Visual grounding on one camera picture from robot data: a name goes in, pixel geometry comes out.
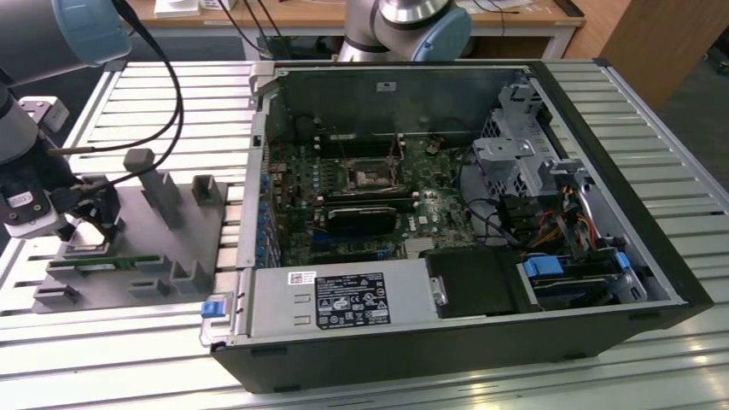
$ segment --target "green circuit board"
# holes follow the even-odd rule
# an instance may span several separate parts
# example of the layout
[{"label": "green circuit board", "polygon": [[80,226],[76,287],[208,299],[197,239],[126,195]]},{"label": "green circuit board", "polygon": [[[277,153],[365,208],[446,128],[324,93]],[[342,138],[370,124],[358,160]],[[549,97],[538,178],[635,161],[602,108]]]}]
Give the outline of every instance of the green circuit board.
[{"label": "green circuit board", "polygon": [[[457,173],[457,149],[426,152],[427,137],[408,138],[401,157],[390,161],[400,185],[417,192],[418,206],[413,213],[397,214],[392,232],[369,236],[334,238],[317,227],[321,218],[317,197],[326,192],[342,192],[352,186],[357,164],[376,164],[382,159],[322,159],[309,146],[281,145],[270,153],[278,222],[278,241],[284,266],[305,266],[341,255],[376,255],[377,260],[406,259],[405,241],[429,237],[435,247],[467,246],[474,243],[474,231],[463,211],[458,191],[451,186]],[[373,184],[378,183],[376,175]]]}]

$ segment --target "blue latch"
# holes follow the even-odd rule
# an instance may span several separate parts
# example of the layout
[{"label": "blue latch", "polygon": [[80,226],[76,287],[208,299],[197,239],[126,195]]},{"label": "blue latch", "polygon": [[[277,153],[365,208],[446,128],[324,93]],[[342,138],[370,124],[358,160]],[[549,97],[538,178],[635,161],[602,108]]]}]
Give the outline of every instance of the blue latch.
[{"label": "blue latch", "polygon": [[269,189],[269,176],[261,175],[261,192],[265,192]]},{"label": "blue latch", "polygon": [[615,260],[623,272],[627,271],[630,269],[630,261],[627,260],[627,256],[625,255],[625,253],[618,252],[615,254]]},{"label": "blue latch", "polygon": [[202,317],[202,319],[222,318],[225,316],[225,302],[202,302],[200,316]]},{"label": "blue latch", "polygon": [[561,275],[565,272],[557,256],[534,256],[529,258],[529,260],[523,262],[523,271],[530,278],[534,278],[535,276]]}]

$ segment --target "chip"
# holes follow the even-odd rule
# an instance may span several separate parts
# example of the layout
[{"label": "chip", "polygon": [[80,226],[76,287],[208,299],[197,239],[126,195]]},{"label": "chip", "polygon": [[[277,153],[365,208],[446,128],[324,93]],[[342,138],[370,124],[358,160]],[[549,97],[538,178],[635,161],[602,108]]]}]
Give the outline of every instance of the chip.
[{"label": "chip", "polygon": [[357,188],[385,188],[393,186],[386,161],[357,161],[349,171],[349,182]]}]

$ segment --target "gray mount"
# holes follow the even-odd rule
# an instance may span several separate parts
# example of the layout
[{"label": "gray mount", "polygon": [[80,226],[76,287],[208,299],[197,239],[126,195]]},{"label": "gray mount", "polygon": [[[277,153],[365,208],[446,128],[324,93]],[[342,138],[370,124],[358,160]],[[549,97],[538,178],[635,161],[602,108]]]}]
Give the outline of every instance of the gray mount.
[{"label": "gray mount", "polygon": [[[153,163],[130,149],[129,171]],[[117,188],[118,231],[106,242],[77,224],[34,293],[34,313],[204,301],[213,289],[226,184],[209,175],[176,185],[165,173],[140,176],[142,187]]]}]

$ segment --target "aluminum extrusion table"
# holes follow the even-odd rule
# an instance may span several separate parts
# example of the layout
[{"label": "aluminum extrusion table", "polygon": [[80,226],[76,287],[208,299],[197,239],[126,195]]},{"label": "aluminum extrusion table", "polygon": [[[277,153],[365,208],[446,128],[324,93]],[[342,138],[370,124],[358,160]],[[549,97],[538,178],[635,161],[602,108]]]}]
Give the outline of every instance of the aluminum extrusion table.
[{"label": "aluminum extrusion table", "polygon": [[[176,64],[188,125],[162,169],[180,183],[197,173],[212,173],[232,185],[220,283],[234,280],[252,117],[249,64]],[[198,303],[32,314],[34,287],[58,240],[12,240],[0,260],[0,408],[542,410],[726,405],[729,196],[611,68],[591,61],[547,65],[717,302],[706,313],[586,360],[252,395],[200,346]],[[174,106],[166,76],[160,63],[130,63],[122,71],[104,73],[66,145],[98,146],[150,135]],[[558,126],[554,131],[561,134]],[[154,152],[166,148],[170,135],[149,144]],[[574,155],[567,140],[562,143]],[[116,176],[122,174],[121,158],[120,152],[76,155],[72,167],[77,173]]]}]

